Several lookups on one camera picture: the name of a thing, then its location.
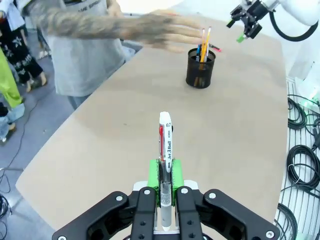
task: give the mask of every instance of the hand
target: hand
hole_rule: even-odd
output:
[[[109,7],[108,7],[108,14],[110,17],[123,17],[124,14],[121,11],[120,5],[114,1]]]
[[[202,43],[202,27],[188,17],[179,16],[168,10],[157,10],[139,18],[128,19],[123,29],[125,40],[133,40],[152,48],[175,53],[184,49],[170,42],[198,45]]]

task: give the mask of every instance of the black pants with white print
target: black pants with white print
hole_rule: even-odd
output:
[[[0,23],[0,46],[16,70],[20,83],[25,84],[30,80],[30,75],[36,78],[43,72],[25,45],[20,29],[11,31],[7,20]]]

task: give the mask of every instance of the beige table surface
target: beige table surface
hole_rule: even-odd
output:
[[[272,221],[286,158],[287,84],[280,43],[242,28],[212,26],[217,54],[212,84],[185,82],[183,54],[143,49],[73,113],[34,157],[16,187],[55,230],[113,191],[130,194],[158,157],[159,114],[174,126],[173,156],[184,179],[204,193],[220,189]],[[217,239],[212,230],[207,231]],[[126,233],[117,235],[122,239]]]

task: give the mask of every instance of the pen holder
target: pen holder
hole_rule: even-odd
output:
[[[188,52],[188,68],[185,81],[191,87],[205,89],[211,84],[216,55],[209,50],[206,62],[198,62],[196,58],[197,48],[191,49]]]

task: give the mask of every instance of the green pants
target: green pants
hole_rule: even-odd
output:
[[[14,109],[22,103],[22,97],[17,88],[14,76],[8,65],[7,59],[0,48],[0,93],[3,94],[5,100],[10,107]]]

